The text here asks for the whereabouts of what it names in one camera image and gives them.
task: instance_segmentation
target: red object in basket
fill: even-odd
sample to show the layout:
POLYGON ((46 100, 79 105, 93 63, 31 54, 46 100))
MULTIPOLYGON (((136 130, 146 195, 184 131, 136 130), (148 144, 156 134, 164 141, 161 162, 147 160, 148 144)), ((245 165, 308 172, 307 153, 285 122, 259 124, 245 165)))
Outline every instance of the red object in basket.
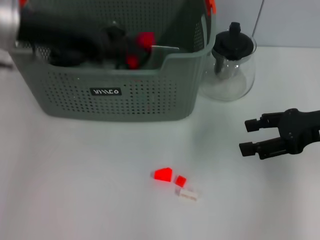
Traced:
POLYGON ((141 32, 136 38, 138 45, 146 50, 151 50, 156 43, 154 32, 141 32))
POLYGON ((28 0, 19 0, 20 7, 23 8, 27 4, 28 0))
POLYGON ((137 69, 139 67, 139 60, 136 56, 129 55, 126 57, 126 63, 129 66, 129 69, 137 69))

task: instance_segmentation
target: basket label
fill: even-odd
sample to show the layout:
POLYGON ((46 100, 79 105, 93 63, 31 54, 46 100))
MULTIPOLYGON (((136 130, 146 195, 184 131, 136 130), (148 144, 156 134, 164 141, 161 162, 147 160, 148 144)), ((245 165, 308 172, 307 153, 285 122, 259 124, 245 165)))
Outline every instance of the basket label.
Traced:
POLYGON ((92 96, 121 96, 120 87, 91 87, 90 92, 92 96))

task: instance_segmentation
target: glass jar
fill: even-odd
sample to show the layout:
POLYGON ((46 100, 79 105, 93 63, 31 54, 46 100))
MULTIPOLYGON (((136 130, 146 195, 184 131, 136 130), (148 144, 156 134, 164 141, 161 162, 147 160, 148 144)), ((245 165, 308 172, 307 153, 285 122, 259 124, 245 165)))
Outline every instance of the glass jar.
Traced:
POLYGON ((215 49, 212 50, 202 76, 202 93, 212 99, 234 101, 250 91, 255 81, 254 53, 257 44, 253 37, 248 37, 253 43, 253 50, 241 59, 230 60, 215 49))

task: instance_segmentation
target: black jar lid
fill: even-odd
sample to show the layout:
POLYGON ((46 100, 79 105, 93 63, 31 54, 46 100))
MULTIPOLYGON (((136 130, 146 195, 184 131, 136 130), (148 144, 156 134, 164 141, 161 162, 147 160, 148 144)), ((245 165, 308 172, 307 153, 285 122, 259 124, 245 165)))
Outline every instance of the black jar lid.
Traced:
POLYGON ((232 22, 229 31, 216 35, 213 50, 230 61, 237 61, 253 52, 254 43, 241 33, 240 23, 232 22))

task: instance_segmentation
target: white wall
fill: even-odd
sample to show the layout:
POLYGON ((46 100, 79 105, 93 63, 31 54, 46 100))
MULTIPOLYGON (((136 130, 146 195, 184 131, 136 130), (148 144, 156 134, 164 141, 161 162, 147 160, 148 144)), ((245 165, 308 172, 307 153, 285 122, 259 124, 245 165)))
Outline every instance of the white wall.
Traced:
POLYGON ((320 0, 264 0, 254 38, 259 46, 320 47, 320 0))
POLYGON ((244 33, 253 34, 262 0, 215 0, 215 3, 217 33, 228 29, 231 22, 239 22, 244 33))

